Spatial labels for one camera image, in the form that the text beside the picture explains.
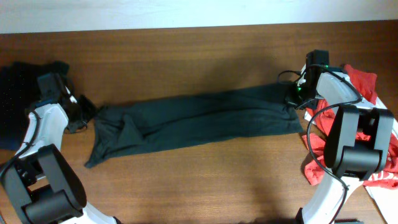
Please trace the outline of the folded dark navy clothes stack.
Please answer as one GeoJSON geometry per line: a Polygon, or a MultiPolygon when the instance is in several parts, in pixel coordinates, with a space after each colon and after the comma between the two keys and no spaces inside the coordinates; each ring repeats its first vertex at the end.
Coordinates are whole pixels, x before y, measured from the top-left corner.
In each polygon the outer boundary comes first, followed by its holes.
{"type": "Polygon", "coordinates": [[[14,62],[1,67],[1,149],[19,149],[29,125],[25,110],[40,100],[37,77],[47,73],[66,75],[69,64],[54,61],[44,65],[14,62]]]}

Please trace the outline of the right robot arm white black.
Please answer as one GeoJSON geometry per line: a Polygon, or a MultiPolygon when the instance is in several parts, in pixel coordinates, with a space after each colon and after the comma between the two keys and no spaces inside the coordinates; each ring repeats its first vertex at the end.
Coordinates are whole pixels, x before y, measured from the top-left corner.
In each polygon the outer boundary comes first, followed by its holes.
{"type": "Polygon", "coordinates": [[[295,109],[328,103],[335,119],[327,136],[324,161],[316,163],[325,176],[295,222],[334,223],[349,196],[370,176],[383,170],[396,123],[391,111],[366,100],[342,69],[329,65],[326,50],[306,55],[298,79],[290,84],[285,102],[295,109]]]}

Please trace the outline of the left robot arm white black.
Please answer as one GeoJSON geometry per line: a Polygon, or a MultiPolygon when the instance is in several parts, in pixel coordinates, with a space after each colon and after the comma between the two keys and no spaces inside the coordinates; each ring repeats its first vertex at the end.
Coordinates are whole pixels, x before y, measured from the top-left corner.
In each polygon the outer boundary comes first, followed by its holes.
{"type": "Polygon", "coordinates": [[[1,185],[22,223],[118,224],[87,201],[84,186],[61,154],[63,135],[87,127],[95,106],[75,98],[58,73],[37,77],[40,100],[30,106],[21,147],[1,168],[1,185]]]}

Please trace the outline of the red t-shirt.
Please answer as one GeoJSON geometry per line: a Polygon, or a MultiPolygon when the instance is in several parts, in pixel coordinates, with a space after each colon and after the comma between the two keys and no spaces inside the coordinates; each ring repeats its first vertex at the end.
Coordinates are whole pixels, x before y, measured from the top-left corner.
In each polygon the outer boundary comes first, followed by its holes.
{"type": "MultiPolygon", "coordinates": [[[[344,70],[348,73],[351,83],[360,94],[366,100],[375,104],[377,101],[377,75],[375,73],[359,71],[351,65],[345,65],[344,70]]],[[[321,132],[328,135],[334,118],[335,114],[333,110],[327,110],[316,117],[315,125],[321,132]]],[[[317,159],[324,164],[323,151],[325,141],[316,134],[311,134],[310,143],[313,152],[317,155],[317,159]]],[[[310,185],[319,184],[324,174],[324,170],[315,161],[309,162],[304,168],[304,175],[310,185]]],[[[373,174],[368,180],[364,181],[363,185],[367,187],[382,187],[390,190],[397,189],[397,138],[394,134],[391,135],[385,168],[379,173],[373,174]]]]}

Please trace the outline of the black Nike t-shirt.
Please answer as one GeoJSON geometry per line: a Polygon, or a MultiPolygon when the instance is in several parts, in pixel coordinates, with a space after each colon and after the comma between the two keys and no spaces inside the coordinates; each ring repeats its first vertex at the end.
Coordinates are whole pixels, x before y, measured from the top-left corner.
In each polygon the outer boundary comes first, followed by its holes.
{"type": "Polygon", "coordinates": [[[95,141],[85,167],[113,158],[197,146],[234,138],[303,131],[284,103],[287,86],[238,90],[104,106],[95,116],[95,141]]]}

